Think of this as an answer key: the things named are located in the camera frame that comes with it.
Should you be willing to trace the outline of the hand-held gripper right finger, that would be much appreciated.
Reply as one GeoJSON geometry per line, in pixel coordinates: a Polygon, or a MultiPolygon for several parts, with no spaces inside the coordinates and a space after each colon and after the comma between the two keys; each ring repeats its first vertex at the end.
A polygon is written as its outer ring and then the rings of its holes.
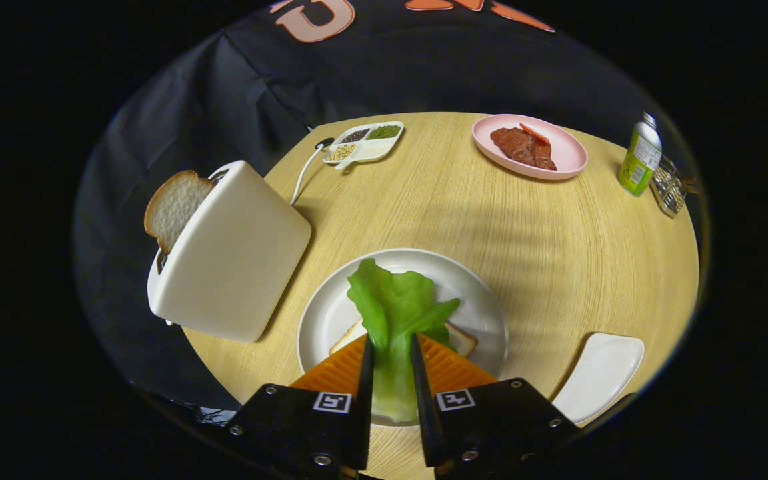
{"type": "Polygon", "coordinates": [[[582,436],[524,379],[499,380],[427,335],[411,362],[425,464],[437,479],[536,479],[582,436]]]}

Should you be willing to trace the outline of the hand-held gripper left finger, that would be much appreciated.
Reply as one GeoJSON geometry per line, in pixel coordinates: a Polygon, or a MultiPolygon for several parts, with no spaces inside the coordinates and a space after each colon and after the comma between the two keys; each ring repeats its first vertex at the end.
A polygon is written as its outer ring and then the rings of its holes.
{"type": "Polygon", "coordinates": [[[359,477],[369,455],[374,357],[360,335],[290,385],[263,385],[228,424],[235,452],[279,479],[359,477]]]}

